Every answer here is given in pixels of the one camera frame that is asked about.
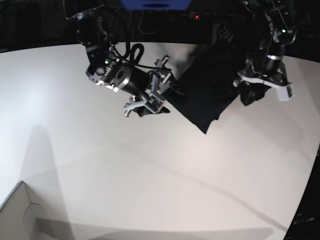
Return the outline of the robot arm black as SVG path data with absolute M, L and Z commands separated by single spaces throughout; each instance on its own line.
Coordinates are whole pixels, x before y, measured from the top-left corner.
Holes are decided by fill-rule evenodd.
M 140 117 L 170 113 L 165 107 L 167 99 L 163 94 L 176 81 L 172 70 L 166 66 L 169 56 L 157 59 L 154 66 L 140 64 L 145 48 L 141 43 L 131 45 L 127 30 L 124 32 L 125 53 L 120 54 L 103 11 L 112 14 L 125 25 L 119 14 L 105 5 L 65 16 L 67 20 L 77 21 L 77 40 L 85 47 L 89 60 L 85 72 L 88 79 L 113 92 L 130 94 L 129 102 L 124 105 L 126 117 L 132 112 Z
M 286 46 L 297 35 L 290 0 L 244 0 L 244 7 L 257 25 L 257 43 L 246 53 L 245 68 L 238 71 L 234 87 L 239 89 L 245 105 L 265 97 L 274 89 L 280 102 L 294 96 L 293 84 L 288 80 L 283 58 Z

